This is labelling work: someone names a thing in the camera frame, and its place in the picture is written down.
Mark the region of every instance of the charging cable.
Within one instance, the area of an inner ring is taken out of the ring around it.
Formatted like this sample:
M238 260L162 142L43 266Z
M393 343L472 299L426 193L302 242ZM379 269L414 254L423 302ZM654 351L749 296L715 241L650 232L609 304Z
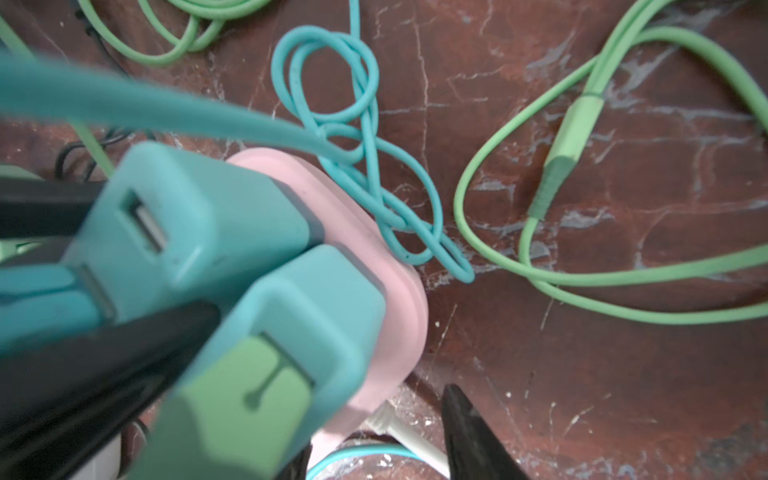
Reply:
M152 28L157 31L168 43L173 45L170 51L160 55L148 55L134 50L119 39L104 24L96 13L91 0L78 0L80 8L85 17L93 25L98 34L114 48L127 58L139 63L153 67L162 67L169 65L179 58L183 57L188 51L200 51L210 45L219 35L222 27L227 20L242 18L254 13L259 8L269 3L270 0L224 0L221 2L212 2L211 0L168 0L181 11L189 14L190 19L187 28L181 38L165 28L157 16L152 11L148 0L138 0L141 11L147 17ZM200 30L201 21L209 21L202 34L197 33Z
M345 449L336 450L324 459L317 462L317 465L310 468L306 473L306 480L313 480L333 463L347 460L348 458L367 457L371 455L394 455L398 457L413 458L415 460L421 460L415 453L408 450L402 445L383 445L383 444L371 444L371 445L359 445L356 447L347 447Z
M768 302L705 312L650 312L593 300L560 288L560 286L639 285L733 272L768 263L768 244L705 260L627 272L562 273L538 269L531 265L531 242L536 227L545 218L558 189L576 167L603 108L603 95L608 83L633 45L646 41L666 41L678 44L698 55L723 77L753 112L763 128L768 130L768 98L744 67L727 51L710 39L684 28L653 27L643 30L654 15L672 1L674 0L636 2L611 33L597 57L592 58L527 106L480 148L467 165L456 187L453 199L456 223L464 238L483 257L506 270L528 278L533 286L552 298L586 310L638 322L664 325L733 322L768 316ZM528 219L521 232L519 261L515 261L493 250L472 231L464 213L467 188L488 154L510 133L587 75L589 78L584 91L568 109L545 161L541 183L528 209Z
M311 134L322 139L347 137L360 142L348 152L352 162L340 163L323 156L318 156L318 159L333 181L375 217L384 241L396 257L410 265L421 265L436 257L458 280L472 282L475 279L472 265L443 232L442 203L429 173L408 152L376 136L379 129L379 106L376 102L379 65L368 45L360 40L359 0L349 0L349 30L350 33L346 34L303 26L286 33L275 47L272 57L272 83L277 97ZM302 86L304 62L320 48L334 50L352 71L355 103L332 114L311 111ZM284 73L289 60L290 87L286 85ZM360 121L359 129L349 124L356 119ZM422 182L432 205L433 224L419 218L405 202L382 188L379 150L403 162ZM355 164L363 159L366 161L366 174L355 168ZM420 253L409 252L397 239L396 230L415 233L426 248Z

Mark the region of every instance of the green cable connector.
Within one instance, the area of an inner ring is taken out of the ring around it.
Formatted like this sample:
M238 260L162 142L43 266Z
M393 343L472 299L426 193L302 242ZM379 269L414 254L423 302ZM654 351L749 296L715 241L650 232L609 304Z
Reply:
M576 168L576 160L572 157L548 158L544 163L544 173L541 175L541 182L533 197L531 206L528 207L528 216L538 220L543 220L547 215L549 206L552 205L554 196L568 178L568 175Z
M587 147L605 100L595 95L582 95L568 109L554 138L536 196L528 208L528 216L543 220L554 196L576 168L581 153Z
M310 407L310 381L248 336L163 404L134 480L269 480Z

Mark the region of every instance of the cable connector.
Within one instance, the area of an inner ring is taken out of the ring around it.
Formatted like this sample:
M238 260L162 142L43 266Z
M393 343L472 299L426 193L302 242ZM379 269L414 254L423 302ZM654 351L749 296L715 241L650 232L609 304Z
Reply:
M398 419L395 407L391 403L384 402L368 417L366 423L377 435L391 435L402 446L417 454L421 460L437 470L440 475L451 478L448 456L440 452L429 440L421 437L416 430Z
M597 95L582 95L568 109L558 136L544 162L544 173L528 216L543 220L565 179L576 167L598 122L605 100Z

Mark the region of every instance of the teal usb plug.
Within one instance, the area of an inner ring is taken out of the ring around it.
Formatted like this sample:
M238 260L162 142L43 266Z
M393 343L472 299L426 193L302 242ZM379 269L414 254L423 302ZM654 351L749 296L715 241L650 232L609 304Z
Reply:
M94 299L87 272L62 265L0 270L0 357L99 326L108 306Z
M61 263L87 268L122 323L191 300L228 311L312 242L267 176L145 142L124 155Z

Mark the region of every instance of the pink charger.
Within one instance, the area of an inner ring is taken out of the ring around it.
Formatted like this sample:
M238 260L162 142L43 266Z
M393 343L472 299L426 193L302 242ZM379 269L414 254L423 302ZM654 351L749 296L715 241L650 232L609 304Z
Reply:
M415 368L427 337L427 299L416 270L390 252L379 228L352 198L308 162L271 148L241 151L227 163L288 185L323 224L324 243L344 246L381 282L386 315L360 390L312 438L310 465L331 453Z

